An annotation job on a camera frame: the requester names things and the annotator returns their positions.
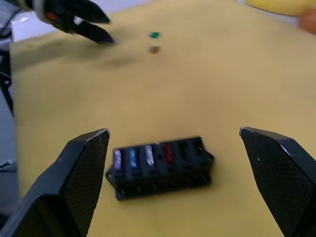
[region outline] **black fuse holder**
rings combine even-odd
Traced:
[[[107,180],[123,200],[210,184],[214,156],[204,148],[201,137],[117,148],[121,168],[112,165]]]

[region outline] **table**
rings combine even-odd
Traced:
[[[22,195],[80,134],[110,130],[106,167],[114,147],[200,135],[212,186],[119,203],[104,179],[88,236],[282,236],[238,132],[278,132],[316,157],[315,37],[233,0],[155,0],[111,19],[113,46],[62,32],[12,46]]]

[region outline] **small fuse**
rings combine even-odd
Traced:
[[[114,150],[114,169],[117,171],[122,169],[122,158],[119,150]]]
[[[138,160],[135,148],[129,149],[129,164],[133,169],[138,169]]]
[[[166,161],[169,164],[174,164],[174,157],[173,157],[172,148],[171,148],[171,144],[170,143],[165,143],[165,145],[164,145],[164,152],[165,152],[165,155],[166,155]]]
[[[146,145],[145,146],[145,151],[146,151],[146,161],[149,166],[154,166],[155,161],[154,161],[154,156],[153,156],[153,150],[151,145]]]

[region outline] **blue fuse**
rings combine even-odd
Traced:
[[[138,169],[138,160],[135,148],[129,149],[129,164],[133,169]]]
[[[122,169],[122,158],[119,150],[114,150],[114,169],[121,171]]]
[[[153,156],[153,149],[151,145],[146,145],[145,146],[145,151],[146,151],[146,162],[149,166],[154,166],[155,161],[154,161],[154,156]]]

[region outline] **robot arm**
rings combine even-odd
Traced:
[[[89,0],[17,0],[17,3],[25,11],[33,10],[41,21],[63,32],[79,34],[99,44],[114,43],[104,29],[91,24],[110,24],[110,20],[97,4]],[[76,24],[75,17],[83,21]]]

